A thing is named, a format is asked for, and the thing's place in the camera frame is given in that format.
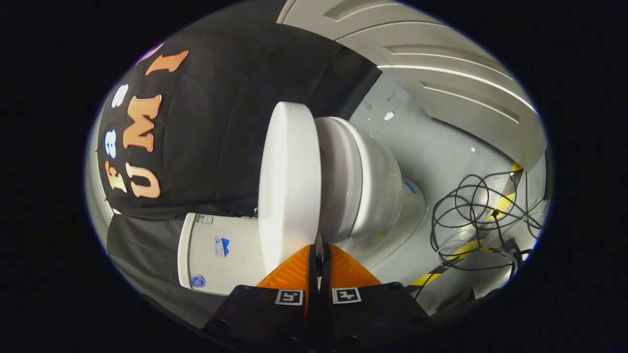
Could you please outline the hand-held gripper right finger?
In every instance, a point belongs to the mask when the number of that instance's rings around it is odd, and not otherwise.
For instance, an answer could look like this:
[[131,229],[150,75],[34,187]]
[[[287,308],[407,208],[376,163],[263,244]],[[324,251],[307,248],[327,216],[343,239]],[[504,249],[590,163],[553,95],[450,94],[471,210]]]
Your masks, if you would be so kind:
[[334,244],[321,247],[321,350],[421,352],[433,343],[437,325],[403,284],[383,283]]

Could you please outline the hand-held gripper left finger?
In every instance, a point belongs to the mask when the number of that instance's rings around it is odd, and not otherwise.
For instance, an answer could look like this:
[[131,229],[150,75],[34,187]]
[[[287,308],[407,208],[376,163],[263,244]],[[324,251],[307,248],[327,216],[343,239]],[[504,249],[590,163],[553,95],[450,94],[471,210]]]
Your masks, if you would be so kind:
[[309,244],[258,284],[236,286],[204,334],[232,352],[305,352],[317,304],[316,247]]

